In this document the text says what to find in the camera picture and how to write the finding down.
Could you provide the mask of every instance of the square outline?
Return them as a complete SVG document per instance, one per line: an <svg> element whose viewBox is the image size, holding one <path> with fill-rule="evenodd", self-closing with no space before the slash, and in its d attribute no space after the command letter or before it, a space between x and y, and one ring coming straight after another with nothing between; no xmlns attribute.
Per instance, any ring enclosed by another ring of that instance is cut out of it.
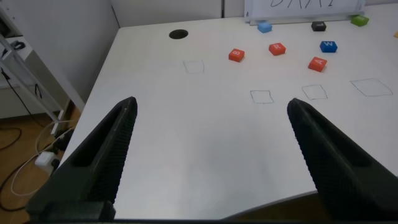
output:
<svg viewBox="0 0 398 224"><path fill-rule="evenodd" d="M390 89L390 88L388 88L388 86L386 85L386 84L384 84L383 82L381 82L380 80L378 80L377 78L365 78L365 79L362 79L362 80L353 80L353 81L349 81L351 84L353 84L354 86L355 86L355 88L358 90L358 91L360 91L361 93L362 93L362 95L364 95L364 96L368 96L368 95L366 95L365 93L363 93L355 84L354 84L354 82L360 82L360 81L365 81L365 80L375 80L375 81L378 81L380 84L382 84L382 85L384 85L384 87L386 87L390 92L391 92L391 94L383 94L383 95L373 95L373 96L392 96L394 93L392 92L392 90Z"/></svg>
<svg viewBox="0 0 398 224"><path fill-rule="evenodd" d="M187 63L189 63L189 62L201 62L202 65L203 65L203 70L201 72L189 72L188 68L187 68ZM182 63L184 64L185 72L187 74L201 74L201 73L205 72L205 63L203 62L203 60L182 60Z"/></svg>
<svg viewBox="0 0 398 224"><path fill-rule="evenodd" d="M253 94L252 94L252 92L255 92L255 91L266 91L266 92L268 92L269 98L271 98L271 100L272 100L272 102L270 102L270 103L275 103L274 99L271 96L271 91L269 91L269 90L250 90L250 95L251 95L251 99L253 100L253 103L255 103L255 104L270 104L270 103L256 103L256 101L254 100Z"/></svg>
<svg viewBox="0 0 398 224"><path fill-rule="evenodd" d="M308 95L307 95L307 93L305 92L305 90L304 90L304 88L305 87L310 87L310 86L320 86L321 87L321 89L323 90L323 92L325 92L325 96L326 96L326 98L314 98L314 99L310 99L309 97L308 97ZM303 87L301 87L301 89L303 90L303 92L304 92L304 94L305 94L305 96L309 99L309 100L324 100L324 99L328 99L328 95L326 94L326 91L325 91L325 89L323 88L323 86L322 85L320 85L320 84L315 84L315 85L307 85L307 86L303 86Z"/></svg>

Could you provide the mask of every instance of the hole in table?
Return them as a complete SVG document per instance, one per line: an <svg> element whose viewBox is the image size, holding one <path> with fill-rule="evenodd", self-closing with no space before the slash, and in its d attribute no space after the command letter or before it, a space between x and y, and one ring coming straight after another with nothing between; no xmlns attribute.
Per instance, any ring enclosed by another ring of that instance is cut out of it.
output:
<svg viewBox="0 0 398 224"><path fill-rule="evenodd" d="M182 38L186 37L187 35L188 35L188 31L179 29L179 30L173 30L173 31L169 34L169 37L170 37L171 39L176 39L176 40L178 40L178 39L182 39Z"/></svg>

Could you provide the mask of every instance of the black cable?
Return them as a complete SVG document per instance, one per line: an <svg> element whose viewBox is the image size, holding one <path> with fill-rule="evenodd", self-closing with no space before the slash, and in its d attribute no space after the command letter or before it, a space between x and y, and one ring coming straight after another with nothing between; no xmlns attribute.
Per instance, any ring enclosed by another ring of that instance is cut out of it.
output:
<svg viewBox="0 0 398 224"><path fill-rule="evenodd" d="M1 192L2 192L2 190L3 190L3 188L4 188L4 186L6 185L7 181L8 181L8 180L11 178L11 176L12 176L15 172L17 172L17 170L18 170L19 168L21 168L21 166L23 166L26 162L27 162L27 161L23 162L21 165L19 165L17 168L15 168L15 169L8 175L8 177L3 181L3 183L2 183L1 186L0 186L0 197L1 197ZM25 206L19 207L19 208L6 208L6 207L4 207L4 205L1 203L1 200L0 200L0 209L1 209L1 210L4 210L4 211L6 211L6 212L16 212L16 211L22 210L22 209L24 209L24 208L25 208Z"/></svg>
<svg viewBox="0 0 398 224"><path fill-rule="evenodd" d="M44 125L40 124L40 123L35 119L35 117L33 117L32 113L31 113L31 112L29 111L29 109L26 107L24 101L21 99L21 97L20 97L20 96L18 95L18 93L15 91L14 87L12 87L12 85L11 85L10 82L8 81L9 78L8 78L7 74L4 72L3 69L1 69L1 73L2 73L2 75L4 75L4 78L6 79L8 85L11 87L11 89L13 90L13 92L18 96L18 99L19 99L19 100L21 101L21 103L24 105L26 111L29 113L29 116L30 116L39 126L41 126L41 127L44 128Z"/></svg>
<svg viewBox="0 0 398 224"><path fill-rule="evenodd" d="M19 138L22 135L22 129L21 128L0 128L0 131L7 131L7 130L18 130L19 131L18 137L15 140L13 140L13 142L8 144L7 146L0 147L0 150L7 149L8 147L12 146L15 142L17 142L19 140Z"/></svg>

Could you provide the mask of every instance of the red block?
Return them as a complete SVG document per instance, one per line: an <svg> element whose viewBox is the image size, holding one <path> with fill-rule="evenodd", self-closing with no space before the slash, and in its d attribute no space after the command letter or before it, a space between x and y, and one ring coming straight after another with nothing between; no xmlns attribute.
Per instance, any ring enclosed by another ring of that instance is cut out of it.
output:
<svg viewBox="0 0 398 224"><path fill-rule="evenodd" d="M231 53L229 53L229 59L235 62L241 62L244 57L244 51L233 49Z"/></svg>
<svg viewBox="0 0 398 224"><path fill-rule="evenodd" d="M308 66L308 68L315 70L317 72L322 72L326 66L326 63L328 63L327 60L318 58L318 57L314 57L312 59L312 61L310 62L310 65Z"/></svg>
<svg viewBox="0 0 398 224"><path fill-rule="evenodd" d="M269 46L269 51L274 55L281 55L286 52L286 47L283 46L281 43L271 44Z"/></svg>

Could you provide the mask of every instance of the blue block with letter w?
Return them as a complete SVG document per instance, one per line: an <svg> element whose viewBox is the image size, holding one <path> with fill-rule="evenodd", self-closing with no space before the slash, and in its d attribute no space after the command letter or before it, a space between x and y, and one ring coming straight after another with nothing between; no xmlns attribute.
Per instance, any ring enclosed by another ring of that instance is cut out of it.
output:
<svg viewBox="0 0 398 224"><path fill-rule="evenodd" d="M337 45L334 41L322 41L320 47L323 53L335 53L337 51Z"/></svg>

